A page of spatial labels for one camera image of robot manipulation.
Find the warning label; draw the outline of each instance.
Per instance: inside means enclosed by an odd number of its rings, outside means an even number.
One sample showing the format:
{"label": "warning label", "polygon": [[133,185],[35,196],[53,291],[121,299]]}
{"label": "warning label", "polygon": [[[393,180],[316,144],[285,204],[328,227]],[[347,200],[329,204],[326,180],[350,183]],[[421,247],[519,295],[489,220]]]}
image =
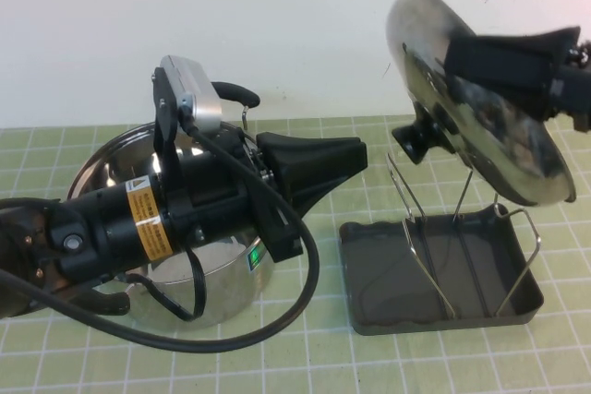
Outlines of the warning label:
{"label": "warning label", "polygon": [[138,229],[139,240],[150,261],[171,256],[171,248],[156,199],[151,191],[150,178],[146,175],[126,182],[127,201]]}

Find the rectangular tray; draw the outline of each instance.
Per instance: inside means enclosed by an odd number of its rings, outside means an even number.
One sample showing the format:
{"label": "rectangular tray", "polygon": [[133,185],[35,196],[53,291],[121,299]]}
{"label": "rectangular tray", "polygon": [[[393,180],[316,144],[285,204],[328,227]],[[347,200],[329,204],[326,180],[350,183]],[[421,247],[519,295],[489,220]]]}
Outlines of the rectangular tray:
{"label": "rectangular tray", "polygon": [[490,206],[452,219],[429,216],[407,226],[455,317],[416,262],[401,222],[340,227],[347,304],[358,334],[519,325],[534,317],[544,297],[530,270],[495,316],[526,265],[511,218]]}

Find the pot lid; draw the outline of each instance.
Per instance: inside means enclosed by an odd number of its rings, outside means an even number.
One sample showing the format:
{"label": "pot lid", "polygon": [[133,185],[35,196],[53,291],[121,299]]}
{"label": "pot lid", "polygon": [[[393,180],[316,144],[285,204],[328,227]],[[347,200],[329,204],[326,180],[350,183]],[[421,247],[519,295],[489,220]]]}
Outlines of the pot lid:
{"label": "pot lid", "polygon": [[392,131],[414,163],[433,147],[459,156],[496,192],[538,206],[574,201],[569,168],[543,124],[499,94],[449,76],[443,62],[452,37],[474,35],[442,0],[396,0],[388,46],[416,110]]}

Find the black cable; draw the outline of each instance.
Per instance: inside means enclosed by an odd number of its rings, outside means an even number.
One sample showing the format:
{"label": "black cable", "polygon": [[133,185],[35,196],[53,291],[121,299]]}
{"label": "black cable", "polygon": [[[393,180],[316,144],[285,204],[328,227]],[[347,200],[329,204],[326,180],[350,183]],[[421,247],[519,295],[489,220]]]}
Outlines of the black cable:
{"label": "black cable", "polygon": [[233,158],[230,154],[218,147],[217,144],[204,137],[196,127],[189,126],[187,133],[195,138],[203,148],[209,150],[229,169],[240,174],[248,180],[254,188],[257,188],[263,196],[278,207],[286,219],[292,222],[300,231],[303,244],[308,252],[308,275],[302,288],[302,292],[295,303],[282,316],[271,322],[269,325],[256,331],[249,332],[242,336],[221,340],[181,340],[171,339],[163,336],[157,336],[148,332],[139,331],[133,328],[118,325],[115,322],[106,320],[79,308],[69,302],[66,302],[53,294],[46,293],[28,281],[0,269],[0,283],[22,293],[31,299],[37,300],[58,313],[77,320],[84,325],[98,329],[106,334],[116,336],[119,339],[132,341],[134,343],[172,352],[188,353],[216,353],[229,352],[246,348],[248,346],[260,343],[275,334],[281,332],[293,323],[304,311],[316,290],[320,275],[320,259],[318,248],[312,234],[306,224],[301,220],[296,211],[270,186],[268,186],[260,177],[250,171],[246,166]]}
{"label": "black cable", "polygon": [[207,284],[205,281],[205,272],[199,262],[199,258],[193,252],[189,245],[184,245],[185,253],[189,263],[191,265],[191,273],[193,276],[193,294],[195,302],[193,303],[193,312],[189,313],[180,303],[172,299],[164,291],[161,291],[154,281],[141,274],[124,274],[123,281],[125,283],[139,283],[148,290],[148,293],[158,302],[161,306],[167,309],[176,317],[180,318],[185,322],[192,322],[203,316],[205,311],[205,304],[207,303]]}

